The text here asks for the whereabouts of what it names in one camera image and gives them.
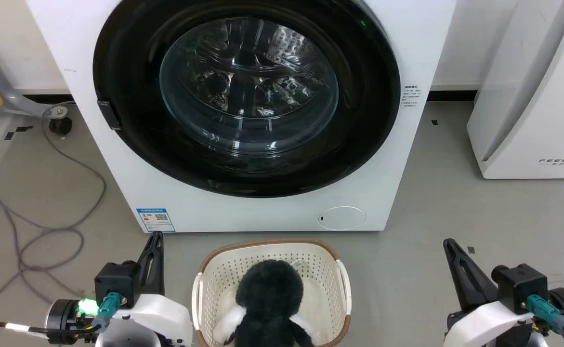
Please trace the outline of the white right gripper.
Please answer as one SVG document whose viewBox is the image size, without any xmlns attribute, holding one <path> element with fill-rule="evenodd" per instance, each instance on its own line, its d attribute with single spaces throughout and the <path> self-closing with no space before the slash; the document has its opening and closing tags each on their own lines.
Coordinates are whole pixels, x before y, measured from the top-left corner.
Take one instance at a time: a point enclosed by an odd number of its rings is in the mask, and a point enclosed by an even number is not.
<svg viewBox="0 0 564 347">
<path fill-rule="evenodd" d="M 446 347 L 482 347 L 534 314 L 516 314 L 498 301 L 498 289 L 454 239 L 444 240 L 454 288 L 463 312 L 473 312 L 453 324 L 445 337 Z"/>
</svg>

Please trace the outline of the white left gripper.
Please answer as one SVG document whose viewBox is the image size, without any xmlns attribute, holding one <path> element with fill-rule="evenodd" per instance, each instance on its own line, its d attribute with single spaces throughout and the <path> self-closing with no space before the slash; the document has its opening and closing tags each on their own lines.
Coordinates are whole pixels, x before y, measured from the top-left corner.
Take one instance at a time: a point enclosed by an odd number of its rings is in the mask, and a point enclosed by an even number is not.
<svg viewBox="0 0 564 347">
<path fill-rule="evenodd" d="M 194 335 L 189 310 L 165 294 L 163 233 L 149 237 L 138 259 L 141 296 L 130 309 L 119 309 L 97 347 L 190 347 Z"/>
</svg>

